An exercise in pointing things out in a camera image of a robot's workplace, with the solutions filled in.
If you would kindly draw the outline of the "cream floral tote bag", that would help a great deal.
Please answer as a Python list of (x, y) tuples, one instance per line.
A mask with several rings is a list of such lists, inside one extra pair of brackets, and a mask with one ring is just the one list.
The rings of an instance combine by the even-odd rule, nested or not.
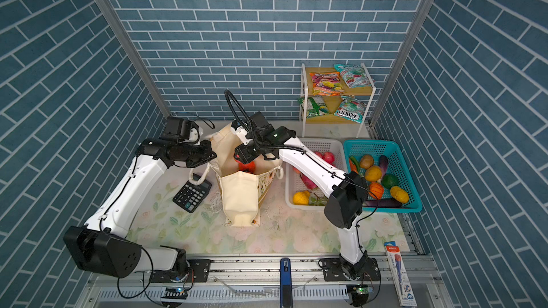
[(215, 175), (221, 194), (225, 224), (229, 227), (247, 228), (260, 225), (261, 204), (275, 178), (284, 176), (283, 162), (279, 159), (266, 161), (262, 156), (254, 160), (255, 168), (245, 172), (234, 159), (235, 148), (241, 140), (226, 125), (221, 130), (201, 138), (201, 143), (211, 142), (217, 157), (209, 161), (202, 175), (193, 171), (188, 179), (193, 185), (205, 182), (209, 173)]

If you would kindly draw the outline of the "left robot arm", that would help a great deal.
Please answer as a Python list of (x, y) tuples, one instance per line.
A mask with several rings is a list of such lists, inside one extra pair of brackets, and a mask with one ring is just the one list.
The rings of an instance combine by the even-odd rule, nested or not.
[(112, 194), (83, 225), (71, 226), (64, 234), (78, 269), (118, 279), (134, 272), (161, 275), (171, 282), (188, 278), (185, 250), (145, 248), (126, 237), (141, 204), (169, 168), (197, 168), (216, 157), (211, 143), (201, 139), (203, 132), (194, 121), (169, 117), (159, 138), (137, 147)]

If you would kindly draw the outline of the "red tomato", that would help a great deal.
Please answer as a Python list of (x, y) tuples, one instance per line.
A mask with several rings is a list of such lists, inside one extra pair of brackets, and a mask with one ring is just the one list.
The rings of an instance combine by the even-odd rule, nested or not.
[(244, 173), (254, 174), (256, 170), (256, 164), (253, 161), (249, 163), (238, 162), (238, 170)]

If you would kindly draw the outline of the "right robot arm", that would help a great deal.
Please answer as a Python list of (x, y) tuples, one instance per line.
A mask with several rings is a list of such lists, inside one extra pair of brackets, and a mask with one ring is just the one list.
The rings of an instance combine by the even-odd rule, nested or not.
[(247, 164), (262, 156), (266, 161), (281, 160), (297, 168), (328, 198), (326, 218), (338, 228), (341, 243), (340, 262), (348, 279), (361, 279), (372, 263), (360, 243), (358, 225), (362, 221), (362, 205), (369, 190), (355, 171), (349, 173), (329, 164), (310, 151), (296, 132), (282, 126), (274, 128), (261, 112), (248, 115), (235, 96), (224, 91), (228, 108), (235, 121), (231, 129), (241, 140), (234, 159)]

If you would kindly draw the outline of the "pink dragon fruit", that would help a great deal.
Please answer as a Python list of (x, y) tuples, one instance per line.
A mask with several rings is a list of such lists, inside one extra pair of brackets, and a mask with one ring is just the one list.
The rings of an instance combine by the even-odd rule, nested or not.
[(300, 174), (300, 179), (302, 180), (305, 187), (308, 188), (308, 190), (313, 191), (318, 188), (318, 186), (310, 178), (302, 173)]

